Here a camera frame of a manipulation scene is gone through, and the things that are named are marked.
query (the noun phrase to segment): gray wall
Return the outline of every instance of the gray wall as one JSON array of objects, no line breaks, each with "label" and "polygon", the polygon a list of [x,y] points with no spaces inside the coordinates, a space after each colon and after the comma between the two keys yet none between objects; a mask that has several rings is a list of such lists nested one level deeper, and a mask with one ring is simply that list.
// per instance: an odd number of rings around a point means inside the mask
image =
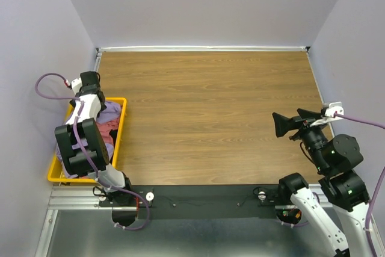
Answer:
[{"label": "gray wall", "polygon": [[97,47],[311,45],[337,0],[72,0]]},{"label": "gray wall", "polygon": [[[346,115],[382,123],[385,122],[384,19],[385,0],[338,0],[310,49],[324,99],[342,101]],[[334,128],[336,133],[357,137],[365,157],[357,172],[372,194],[385,166],[385,131],[347,120],[335,123]],[[382,188],[374,209],[383,237],[384,192]]]},{"label": "gray wall", "polygon": [[[54,129],[66,102],[41,99],[36,79],[90,68],[94,45],[70,0],[0,0],[0,256],[33,256],[47,210]],[[46,93],[70,92],[57,79]]]}]

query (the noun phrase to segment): yellow bin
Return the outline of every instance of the yellow bin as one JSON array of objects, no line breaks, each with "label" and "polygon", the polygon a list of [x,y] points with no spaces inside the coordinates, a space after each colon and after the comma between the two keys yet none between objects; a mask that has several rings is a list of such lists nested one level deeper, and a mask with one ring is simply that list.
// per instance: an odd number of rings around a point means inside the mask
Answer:
[{"label": "yellow bin", "polygon": [[[114,156],[112,157],[112,166],[116,168],[117,161],[118,161],[118,153],[119,153],[119,147],[120,147],[120,141],[122,139],[122,131],[123,131],[123,124],[125,122],[125,115],[126,115],[126,109],[127,109],[127,99],[125,98],[106,98],[106,101],[116,102],[117,104],[120,104],[122,107],[122,114],[120,115],[120,121],[119,121],[119,127],[118,127],[118,134],[116,137],[116,143],[114,148]],[[73,111],[73,107],[69,105],[66,118],[67,120],[70,116],[70,114]],[[76,178],[76,179],[69,179],[66,178],[63,174],[63,168],[61,166],[60,160],[56,157],[56,152],[54,152],[54,156],[52,158],[51,167],[49,168],[47,178],[50,182],[54,183],[88,183],[88,184],[95,184],[96,182],[89,178]]]}]

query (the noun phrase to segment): red cloth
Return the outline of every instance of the red cloth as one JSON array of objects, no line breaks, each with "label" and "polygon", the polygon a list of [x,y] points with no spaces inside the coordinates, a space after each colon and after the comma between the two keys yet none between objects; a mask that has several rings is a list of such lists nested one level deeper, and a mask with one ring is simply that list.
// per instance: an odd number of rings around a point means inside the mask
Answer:
[{"label": "red cloth", "polygon": [[114,120],[110,120],[106,123],[96,123],[97,128],[99,129],[99,132],[102,135],[103,141],[105,143],[114,145],[114,140],[112,139],[112,136],[109,135],[109,132],[111,132],[113,129],[119,128],[119,121],[120,117]]}]

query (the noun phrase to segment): wooden table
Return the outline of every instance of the wooden table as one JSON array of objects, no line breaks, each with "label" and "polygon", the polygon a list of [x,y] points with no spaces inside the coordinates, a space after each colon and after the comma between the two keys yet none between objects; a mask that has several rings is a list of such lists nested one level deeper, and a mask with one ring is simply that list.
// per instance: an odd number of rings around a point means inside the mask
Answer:
[{"label": "wooden table", "polygon": [[133,184],[320,179],[271,117],[320,110],[304,52],[105,52],[99,72],[105,96],[128,100],[118,168]]}]

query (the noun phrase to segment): folded clothing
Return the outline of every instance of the folded clothing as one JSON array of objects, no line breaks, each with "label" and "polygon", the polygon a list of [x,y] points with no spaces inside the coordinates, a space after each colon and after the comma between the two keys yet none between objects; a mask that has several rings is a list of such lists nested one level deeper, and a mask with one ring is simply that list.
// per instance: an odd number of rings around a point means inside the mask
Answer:
[{"label": "folded clothing", "polygon": [[[114,155],[114,145],[115,139],[110,134],[111,131],[116,131],[119,127],[120,115],[122,113],[122,108],[119,104],[111,101],[105,102],[106,108],[99,113],[99,117],[96,118],[96,125],[100,131],[100,134],[103,138],[105,146],[108,152],[108,158],[111,162],[112,156]],[[87,146],[87,141],[85,139],[81,140],[83,146]],[[72,146],[72,149],[79,149],[80,146],[78,143]],[[63,173],[67,178],[77,178],[78,175],[69,175],[66,168],[63,164],[63,158],[61,157],[61,153],[59,147],[56,145],[56,156],[62,162]]]}]

